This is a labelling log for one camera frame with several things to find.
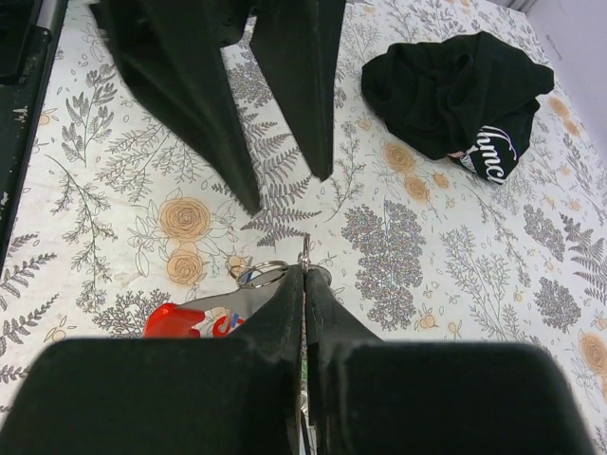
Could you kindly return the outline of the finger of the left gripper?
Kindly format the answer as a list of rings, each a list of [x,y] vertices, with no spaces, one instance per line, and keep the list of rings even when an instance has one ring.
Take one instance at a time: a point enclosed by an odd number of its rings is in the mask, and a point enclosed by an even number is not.
[[[263,1],[250,48],[310,172],[333,172],[335,77],[345,3]]]
[[[248,1],[94,1],[90,10],[136,100],[219,174],[248,213],[257,178],[221,49],[240,41]]]

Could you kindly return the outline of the key bunch with coloured tags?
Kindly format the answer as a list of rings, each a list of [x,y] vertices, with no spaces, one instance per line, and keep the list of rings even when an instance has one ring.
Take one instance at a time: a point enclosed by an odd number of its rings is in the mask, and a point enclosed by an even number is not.
[[[299,253],[298,265],[307,272],[310,261],[310,235],[303,237],[303,251]],[[209,325],[209,337],[226,337],[244,321],[257,312],[269,299],[270,291],[276,291],[280,280],[289,268],[284,261],[272,260],[255,265],[230,266],[230,275],[235,278],[237,289],[227,294],[194,299],[182,304],[163,303],[147,318],[143,337],[201,337],[197,325],[207,317],[214,318]],[[315,437],[310,439],[308,419],[307,346],[301,322],[302,341],[298,364],[298,386],[296,391],[296,423],[299,426],[298,454],[316,454]]]

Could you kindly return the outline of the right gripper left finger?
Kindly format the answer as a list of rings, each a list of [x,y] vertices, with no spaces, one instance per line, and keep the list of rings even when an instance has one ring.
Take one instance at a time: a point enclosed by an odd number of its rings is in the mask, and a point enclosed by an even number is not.
[[[295,454],[304,275],[225,337],[71,338],[34,361],[5,454]]]

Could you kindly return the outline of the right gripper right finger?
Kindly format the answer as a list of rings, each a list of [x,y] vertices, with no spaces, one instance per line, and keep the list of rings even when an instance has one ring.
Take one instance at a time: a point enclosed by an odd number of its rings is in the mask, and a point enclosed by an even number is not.
[[[305,278],[308,409],[321,454],[591,454],[560,367],[517,342],[384,341]]]

